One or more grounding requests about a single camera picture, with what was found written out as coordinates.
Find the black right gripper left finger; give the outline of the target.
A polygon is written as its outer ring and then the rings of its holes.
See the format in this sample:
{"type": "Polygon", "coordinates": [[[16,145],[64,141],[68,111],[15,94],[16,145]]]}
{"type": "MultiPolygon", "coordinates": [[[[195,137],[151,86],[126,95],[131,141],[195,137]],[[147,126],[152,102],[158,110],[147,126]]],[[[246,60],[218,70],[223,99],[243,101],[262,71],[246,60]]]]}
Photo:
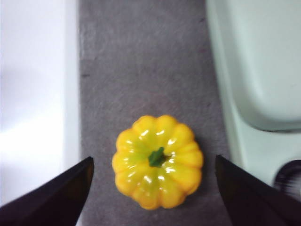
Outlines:
{"type": "Polygon", "coordinates": [[[37,189],[0,209],[2,226],[74,226],[77,224],[94,174],[87,157],[37,189]]]}

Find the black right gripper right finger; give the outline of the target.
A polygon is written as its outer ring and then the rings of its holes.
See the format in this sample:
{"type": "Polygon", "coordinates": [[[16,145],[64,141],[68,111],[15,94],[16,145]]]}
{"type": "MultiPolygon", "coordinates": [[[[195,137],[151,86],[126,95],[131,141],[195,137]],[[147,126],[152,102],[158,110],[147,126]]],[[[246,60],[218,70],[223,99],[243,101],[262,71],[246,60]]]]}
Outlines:
{"type": "Polygon", "coordinates": [[[221,155],[215,158],[220,195],[234,226],[299,226],[301,161],[285,164],[269,186],[221,155]]]}

